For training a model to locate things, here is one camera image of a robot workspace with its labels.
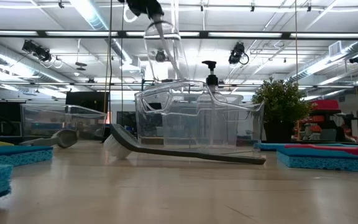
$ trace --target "wooden table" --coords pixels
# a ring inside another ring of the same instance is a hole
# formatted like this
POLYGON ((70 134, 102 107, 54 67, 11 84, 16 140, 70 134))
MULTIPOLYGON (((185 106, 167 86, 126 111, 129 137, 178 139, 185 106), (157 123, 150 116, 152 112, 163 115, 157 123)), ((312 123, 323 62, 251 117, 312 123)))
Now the wooden table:
POLYGON ((132 153, 97 142, 14 168, 2 223, 358 223, 358 173, 132 153))

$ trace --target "black cable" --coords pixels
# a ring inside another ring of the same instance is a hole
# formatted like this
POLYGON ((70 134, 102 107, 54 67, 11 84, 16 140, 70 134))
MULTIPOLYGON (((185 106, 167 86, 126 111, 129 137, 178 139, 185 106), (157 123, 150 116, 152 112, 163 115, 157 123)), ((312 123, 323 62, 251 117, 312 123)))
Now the black cable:
MULTIPOLYGON (((122 18, 124 18, 124 13, 125 13, 125 7, 122 7, 122 18)), ((124 19, 121 19, 121 30, 124 30, 124 19)), ((121 38, 121 58, 120 58, 120 65, 121 65, 121 124, 124 125, 124 79, 123 79, 123 74, 122 74, 122 41, 123 38, 121 38)))
POLYGON ((108 114, 109 116, 109 120, 110 120, 110 124, 112 123, 111 121, 111 105, 110 105, 110 98, 111 98, 111 78, 112 78, 112 65, 111 65, 111 20, 112 20, 112 0, 110 0, 110 21, 109 21, 109 63, 110 63, 110 79, 109 79, 109 104, 108 104, 108 108, 110 107, 110 113, 108 114))
POLYGON ((247 57, 247 62, 246 62, 246 63, 242 63, 241 60, 240 60, 239 63, 240 63, 241 65, 246 65, 246 64, 248 64, 248 62, 249 62, 249 57, 248 57, 248 55, 245 54, 245 53, 244 53, 244 55, 247 57))

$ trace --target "clear plastic bin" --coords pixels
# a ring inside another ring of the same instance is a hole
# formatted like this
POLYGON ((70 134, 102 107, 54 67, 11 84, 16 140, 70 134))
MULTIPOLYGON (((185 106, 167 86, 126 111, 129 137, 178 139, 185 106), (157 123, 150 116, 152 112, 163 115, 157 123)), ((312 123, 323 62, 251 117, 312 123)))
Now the clear plastic bin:
POLYGON ((208 153, 233 152, 259 143, 264 105, 241 106, 235 95, 229 97, 235 98, 236 104, 218 101, 205 83, 194 81, 170 83, 137 93, 138 140, 141 144, 158 142, 166 149, 208 153), (153 126, 160 123, 163 136, 149 135, 153 126), (160 141, 144 141, 150 138, 160 141))
MULTIPOLYGON (((189 123, 181 125, 181 114, 196 114, 197 113, 197 101, 199 101, 200 94, 186 94, 186 93, 174 93, 171 112, 174 114, 163 116, 163 142, 166 146, 174 146, 189 144, 191 140, 190 136, 197 135, 197 129, 195 124, 198 122, 197 117, 186 118, 189 123)), ((223 95, 228 103, 239 105, 241 100, 244 98, 241 95, 223 95)), ((227 126, 227 131, 234 133, 237 131, 237 124, 232 123, 227 126)), ((235 141, 236 135, 232 134, 232 141, 235 141)))
POLYGON ((104 133, 106 114, 74 105, 21 104, 25 139, 50 138, 57 131, 70 129, 78 139, 97 140, 104 133))

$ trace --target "ventilation duct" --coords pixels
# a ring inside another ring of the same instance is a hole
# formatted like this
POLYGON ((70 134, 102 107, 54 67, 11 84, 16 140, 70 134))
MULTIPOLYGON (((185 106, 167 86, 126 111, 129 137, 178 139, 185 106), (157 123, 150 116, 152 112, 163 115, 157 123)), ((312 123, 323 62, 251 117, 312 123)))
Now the ventilation duct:
MULTIPOLYGON (((67 82, 73 83, 74 81, 61 75, 53 70, 47 69, 39 62, 35 62, 23 55, 20 55, 6 47, 0 45, 0 66, 9 68, 10 72, 16 73, 23 77, 31 77, 38 75, 45 79, 53 80, 53 82, 67 82)), ((79 91, 92 91, 86 86, 76 87, 79 91)))
POLYGON ((329 52, 308 62, 299 73, 296 73, 296 71, 292 72, 288 81, 296 82, 330 67, 338 60, 347 60, 358 56, 358 42, 340 41, 330 46, 329 49, 329 52))
MULTIPOLYGON (((93 0, 70 0, 71 5, 81 14, 94 30, 109 30, 108 23, 103 19, 93 0)), ((119 42, 112 38, 110 48, 124 63, 132 63, 132 57, 122 49, 119 42)))

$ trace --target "ceiling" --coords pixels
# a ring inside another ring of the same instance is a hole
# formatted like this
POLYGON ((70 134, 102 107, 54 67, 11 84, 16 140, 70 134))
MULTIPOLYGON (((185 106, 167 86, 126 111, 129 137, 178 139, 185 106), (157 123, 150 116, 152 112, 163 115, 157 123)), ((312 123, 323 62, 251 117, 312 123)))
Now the ceiling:
MULTIPOLYGON (((3 6, 53 6, 59 1, 0 1, 3 6)), ((110 1, 95 1, 101 15, 108 21, 110 1)), ((160 0, 164 9, 170 9, 171 0, 160 0)), ((294 12, 267 12, 261 9, 277 9, 282 2, 282 9, 288 9, 294 6, 294 0, 255 0, 255 11, 250 12, 253 1, 248 0, 204 0, 205 7, 218 7, 217 10, 207 10, 204 13, 200 11, 200 0, 179 0, 180 12, 178 13, 178 28, 180 30, 203 30, 203 18, 205 30, 231 30, 231 31, 290 31, 298 32, 358 32, 358 12, 328 12, 324 16, 319 16, 322 11, 300 11, 296 15, 294 12)), ((313 9, 325 9, 334 0, 312 0, 313 9)), ((51 7, 40 9, 0 9, 0 29, 11 30, 91 30, 90 25, 83 19, 80 13, 70 7, 69 1, 63 1, 66 5, 64 9, 51 7)), ((307 6, 308 0, 298 0, 298 7, 307 6)), ((338 0, 333 8, 334 10, 358 9, 358 0, 338 0)), ((112 8, 112 30, 139 30, 143 31, 150 24, 147 16, 141 15, 134 22, 123 21, 123 8, 112 8)), ((134 15, 126 12, 128 18, 134 15)), ((165 10, 165 19, 170 21, 171 12, 165 10)), ((86 71, 80 72, 80 75, 74 75, 78 72, 75 68, 77 61, 77 39, 48 39, 34 38, 37 44, 42 45, 54 55, 58 56, 63 62, 62 68, 49 69, 60 73, 75 82, 85 82, 89 78, 95 78, 97 82, 104 82, 107 67, 108 46, 104 39, 82 39, 78 54, 78 61, 87 63, 86 71)), ((147 52, 142 39, 121 39, 118 40, 122 48, 130 55, 138 56, 145 67, 147 62, 147 52)), ((244 83, 246 80, 266 80, 269 77, 286 78, 288 74, 296 71, 296 62, 298 69, 304 66, 310 60, 318 58, 328 51, 328 47, 335 40, 299 40, 297 42, 276 40, 224 40, 224 39, 183 39, 182 46, 186 54, 190 79, 204 80, 208 76, 209 70, 206 65, 201 64, 203 60, 215 60, 217 66, 215 74, 225 83, 244 83), (243 66, 230 66, 228 58, 230 51, 236 42, 243 42, 248 51, 250 62, 243 66), (279 54, 275 55, 280 47, 287 44, 279 54)), ((26 55, 21 50, 24 43, 23 38, 0 37, 0 44, 7 49, 13 50, 32 60, 36 58, 26 55)), ((327 79, 337 75, 340 69, 323 70, 315 75, 325 76, 327 79)), ((121 77, 120 64, 117 57, 112 62, 112 82, 119 82, 121 77)), ((125 82, 141 82, 141 76, 138 73, 125 72, 122 74, 125 82)), ((320 82, 314 77, 305 79, 303 85, 316 85, 320 82)), ((100 90, 103 86, 94 86, 92 89, 100 90)), ((240 88, 238 91, 249 91, 249 88, 240 88)))

